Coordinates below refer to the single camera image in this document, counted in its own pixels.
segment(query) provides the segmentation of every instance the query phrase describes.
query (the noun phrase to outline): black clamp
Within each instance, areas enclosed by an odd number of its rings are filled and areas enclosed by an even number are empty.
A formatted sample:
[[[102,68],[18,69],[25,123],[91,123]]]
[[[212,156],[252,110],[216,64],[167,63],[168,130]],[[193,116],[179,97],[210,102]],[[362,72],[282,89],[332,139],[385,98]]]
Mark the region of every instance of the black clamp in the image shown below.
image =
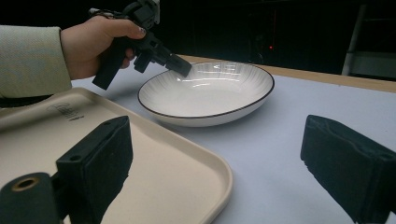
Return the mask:
[[[56,161],[58,172],[20,176],[0,191],[0,223],[99,224],[133,160],[128,116],[110,119]]]
[[[159,0],[137,0],[122,12],[92,8],[89,14],[91,17],[100,15],[113,19],[127,19],[146,29],[146,36],[142,39],[131,39],[126,36],[114,38],[107,56],[108,60],[102,64],[93,79],[93,84],[96,86],[107,90],[120,69],[125,50],[128,48],[134,49],[136,55],[134,69],[140,73],[145,72],[150,62],[165,66],[184,77],[190,72],[191,64],[164,47],[162,41],[149,30],[160,22]]]

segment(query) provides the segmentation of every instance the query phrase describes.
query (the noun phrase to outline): wooden table edge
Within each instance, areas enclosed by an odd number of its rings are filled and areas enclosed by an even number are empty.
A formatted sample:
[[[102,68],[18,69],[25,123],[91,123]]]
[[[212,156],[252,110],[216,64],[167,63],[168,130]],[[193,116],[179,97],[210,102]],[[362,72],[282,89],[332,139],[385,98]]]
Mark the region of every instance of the wooden table edge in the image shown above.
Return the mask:
[[[201,58],[201,57],[195,57],[189,55],[178,55],[178,56],[180,56],[181,58],[183,58],[184,60],[190,63],[209,63],[209,62],[225,61],[220,59]],[[303,70],[296,70],[289,68],[273,67],[273,66],[267,66],[261,64],[254,64],[254,65],[276,76],[295,77],[300,79],[331,83],[335,85],[357,87],[357,88],[363,88],[374,91],[396,92],[396,82],[393,81],[377,80],[377,79],[364,78],[364,77],[341,76],[336,74],[310,72],[310,71],[303,71]]]

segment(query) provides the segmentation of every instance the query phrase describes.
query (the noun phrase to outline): finger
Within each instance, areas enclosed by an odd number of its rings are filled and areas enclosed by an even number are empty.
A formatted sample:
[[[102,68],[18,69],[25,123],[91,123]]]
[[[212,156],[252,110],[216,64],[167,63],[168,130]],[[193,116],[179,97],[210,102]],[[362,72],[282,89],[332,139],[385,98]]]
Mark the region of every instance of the finger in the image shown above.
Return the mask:
[[[130,20],[107,20],[107,33],[112,37],[128,36],[132,39],[141,39],[146,35],[146,30]]]
[[[120,69],[127,68],[127,67],[129,67],[130,64],[131,64],[131,61],[128,58],[124,58],[122,60],[122,65],[121,65]]]
[[[125,57],[129,59],[129,61],[134,59],[134,50],[133,49],[126,49],[125,50]]]

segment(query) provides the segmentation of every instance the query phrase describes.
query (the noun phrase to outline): dark background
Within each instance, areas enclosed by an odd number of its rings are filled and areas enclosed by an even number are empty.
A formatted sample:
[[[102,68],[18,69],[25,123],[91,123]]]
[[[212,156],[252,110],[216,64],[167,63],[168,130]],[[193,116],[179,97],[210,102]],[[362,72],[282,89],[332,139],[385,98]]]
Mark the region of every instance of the dark background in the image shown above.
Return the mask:
[[[0,23],[69,26],[91,7],[133,1],[3,1]],[[162,0],[151,30],[177,54],[341,74],[361,4],[357,50],[396,52],[394,0]]]

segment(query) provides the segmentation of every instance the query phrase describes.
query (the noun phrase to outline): tray rim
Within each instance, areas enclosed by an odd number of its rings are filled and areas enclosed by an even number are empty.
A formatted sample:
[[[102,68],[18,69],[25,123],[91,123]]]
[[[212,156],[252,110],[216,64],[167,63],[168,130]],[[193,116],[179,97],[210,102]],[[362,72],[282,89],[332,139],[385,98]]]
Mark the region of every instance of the tray rim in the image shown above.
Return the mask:
[[[129,117],[133,117],[134,119],[139,119],[140,121],[145,122],[145,124],[151,125],[151,127],[158,129],[160,132],[165,132],[167,134],[171,134],[173,137],[186,142],[186,144],[193,145],[194,149],[199,148],[201,150],[201,153],[205,153],[205,154],[211,156],[212,158],[220,161],[221,164],[223,165],[223,169],[225,169],[225,171],[226,171],[226,176],[223,176],[223,178],[229,180],[228,185],[226,185],[227,188],[222,192],[222,195],[219,197],[219,200],[214,204],[212,209],[210,209],[210,212],[207,213],[206,216],[204,216],[202,218],[200,223],[211,223],[217,217],[217,215],[223,210],[223,208],[228,204],[228,201],[230,201],[231,193],[233,191],[233,172],[232,172],[232,169],[231,169],[230,165],[228,164],[228,162],[226,160],[224,160],[220,155],[217,155],[213,151],[211,151],[205,147],[202,147],[202,146],[192,142],[191,140],[189,140],[177,133],[174,133],[171,130],[164,128],[160,124],[157,124],[150,119],[146,119],[143,116],[135,113],[134,111],[132,111],[128,108],[125,108],[121,105],[118,105],[118,104],[110,101],[109,99],[107,99],[93,91],[85,89],[83,87],[75,87],[69,91],[56,93],[56,94],[52,95],[50,98],[48,98],[42,102],[36,103],[34,105],[0,109],[0,119],[7,119],[7,117],[18,116],[19,113],[26,112],[26,109],[35,109],[36,107],[40,107],[41,105],[47,104],[50,101],[54,101],[54,100],[60,99],[62,97],[67,97],[67,95],[69,95],[69,94],[80,94],[80,95],[88,98],[89,100],[93,101],[94,103],[99,103],[100,105],[103,105],[106,109],[115,111],[115,113],[118,112],[117,114],[122,112],[123,114],[125,114]],[[185,151],[182,151],[182,152],[186,153],[189,156],[191,155],[189,152],[185,152]],[[205,166],[208,165],[208,163],[206,163],[204,161],[200,161],[200,162],[202,162]]]

